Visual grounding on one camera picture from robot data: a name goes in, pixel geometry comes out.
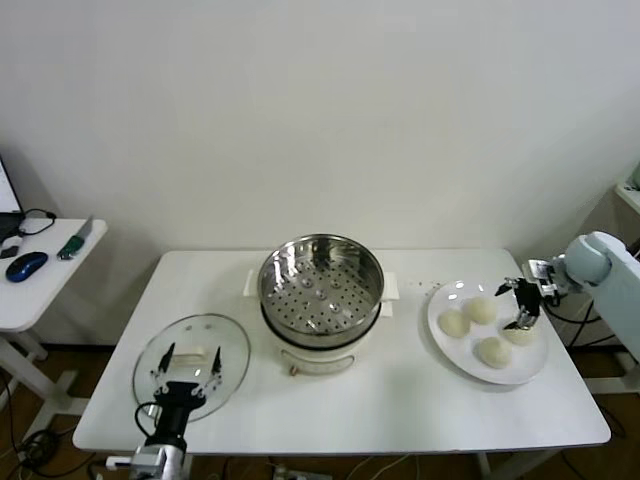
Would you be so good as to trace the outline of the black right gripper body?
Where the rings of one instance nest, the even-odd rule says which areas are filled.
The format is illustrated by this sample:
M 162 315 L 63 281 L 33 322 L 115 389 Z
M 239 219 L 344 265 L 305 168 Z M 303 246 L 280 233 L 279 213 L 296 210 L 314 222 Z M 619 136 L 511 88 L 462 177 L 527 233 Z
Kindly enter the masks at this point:
M 516 280 L 514 287 L 519 308 L 529 316 L 540 315 L 541 293 L 538 286 L 524 278 Z

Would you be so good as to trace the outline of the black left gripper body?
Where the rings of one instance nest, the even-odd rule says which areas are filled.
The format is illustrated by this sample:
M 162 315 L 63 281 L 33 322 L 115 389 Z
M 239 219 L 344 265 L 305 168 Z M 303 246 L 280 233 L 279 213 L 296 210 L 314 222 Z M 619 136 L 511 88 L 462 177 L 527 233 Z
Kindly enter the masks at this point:
M 184 434 L 191 413 L 206 403 L 197 383 L 168 381 L 154 395 L 160 416 L 152 434 L 153 443 L 185 443 Z

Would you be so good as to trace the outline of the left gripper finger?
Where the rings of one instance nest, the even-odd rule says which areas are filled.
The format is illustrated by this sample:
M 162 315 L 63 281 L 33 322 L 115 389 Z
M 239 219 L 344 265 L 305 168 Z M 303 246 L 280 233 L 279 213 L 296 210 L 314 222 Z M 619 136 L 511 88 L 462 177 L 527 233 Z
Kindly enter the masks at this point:
M 214 360 L 209 372 L 209 377 L 201 383 L 200 393 L 201 395 L 210 395 L 216 391 L 222 383 L 222 359 L 221 359 L 221 347 L 218 346 Z
M 160 394 L 164 391 L 165 377 L 173 357 L 174 349 L 175 343 L 171 343 L 166 352 L 161 356 L 157 368 L 150 372 L 154 384 L 153 395 Z

